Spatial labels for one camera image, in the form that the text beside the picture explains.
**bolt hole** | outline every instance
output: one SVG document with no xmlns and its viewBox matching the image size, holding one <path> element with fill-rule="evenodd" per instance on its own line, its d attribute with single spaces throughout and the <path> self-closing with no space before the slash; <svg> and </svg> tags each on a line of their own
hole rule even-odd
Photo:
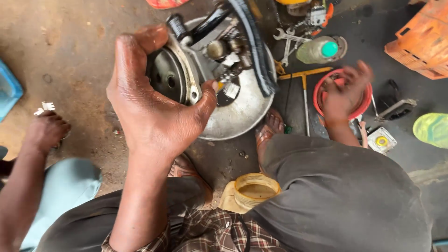
<svg viewBox="0 0 448 252">
<path fill-rule="evenodd" d="M 168 86 L 170 88 L 174 88 L 176 86 L 176 82 L 174 81 L 173 77 L 168 77 Z"/>
</svg>

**red bowl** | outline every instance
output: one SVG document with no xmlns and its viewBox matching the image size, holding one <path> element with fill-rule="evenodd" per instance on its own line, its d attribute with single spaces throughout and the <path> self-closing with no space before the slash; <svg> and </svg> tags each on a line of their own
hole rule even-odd
<svg viewBox="0 0 448 252">
<path fill-rule="evenodd" d="M 320 79 L 320 81 L 317 83 L 316 87 L 314 88 L 313 104 L 314 104 L 314 107 L 316 108 L 317 112 L 319 112 L 319 114 L 321 114 L 322 116 L 324 116 L 324 114 L 323 114 L 323 110 L 322 110 L 321 106 L 319 105 L 318 100 L 325 101 L 326 92 L 323 91 L 323 92 L 319 93 L 319 90 L 322 87 L 324 80 L 326 78 L 332 76 L 333 74 L 341 74 L 343 71 L 344 71 L 343 69 L 336 69 L 334 71 L 331 71 L 330 73 L 325 75 L 322 79 Z M 335 82 L 339 86 L 342 86 L 345 83 L 343 78 L 336 79 Z M 364 113 L 367 110 L 367 108 L 370 106 L 370 102 L 372 101 L 372 93 L 373 93 L 372 84 L 369 83 L 369 84 L 367 84 L 367 87 L 364 90 L 364 93 L 362 94 L 362 101 L 360 102 L 358 107 L 355 110 L 353 110 L 353 112 L 349 115 L 349 118 L 348 118 L 349 121 L 355 119 L 356 117 L 358 117 L 359 115 L 361 115 L 362 113 Z"/>
</svg>

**yellow cap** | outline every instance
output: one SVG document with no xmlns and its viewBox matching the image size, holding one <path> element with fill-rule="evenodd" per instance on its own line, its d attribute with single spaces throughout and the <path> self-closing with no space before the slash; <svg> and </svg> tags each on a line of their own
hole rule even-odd
<svg viewBox="0 0 448 252">
<path fill-rule="evenodd" d="M 384 136 L 379 136 L 375 140 L 375 143 L 379 146 L 386 146 L 388 142 L 389 142 L 388 139 Z"/>
</svg>

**plastic jug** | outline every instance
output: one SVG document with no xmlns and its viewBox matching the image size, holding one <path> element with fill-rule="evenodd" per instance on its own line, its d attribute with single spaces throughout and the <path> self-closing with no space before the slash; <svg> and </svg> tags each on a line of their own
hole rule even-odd
<svg viewBox="0 0 448 252">
<path fill-rule="evenodd" d="M 418 140 L 448 149 L 448 114 L 422 115 L 415 121 L 412 131 Z"/>
<path fill-rule="evenodd" d="M 325 64 L 338 51 L 338 44 L 332 37 L 322 36 L 304 43 L 297 49 L 296 58 L 305 64 Z"/>
</svg>

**green object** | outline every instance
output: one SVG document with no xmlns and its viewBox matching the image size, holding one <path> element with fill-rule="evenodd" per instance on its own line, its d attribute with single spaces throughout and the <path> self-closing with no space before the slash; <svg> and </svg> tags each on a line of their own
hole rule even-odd
<svg viewBox="0 0 448 252">
<path fill-rule="evenodd" d="M 326 58 L 332 57 L 337 53 L 338 46 L 334 42 L 326 42 L 322 46 L 322 55 Z"/>
<path fill-rule="evenodd" d="M 291 126 L 285 126 L 284 127 L 284 133 L 290 135 L 293 131 L 293 128 Z"/>
<path fill-rule="evenodd" d="M 448 114 L 422 115 L 415 121 L 412 131 L 418 140 L 448 149 Z"/>
</svg>

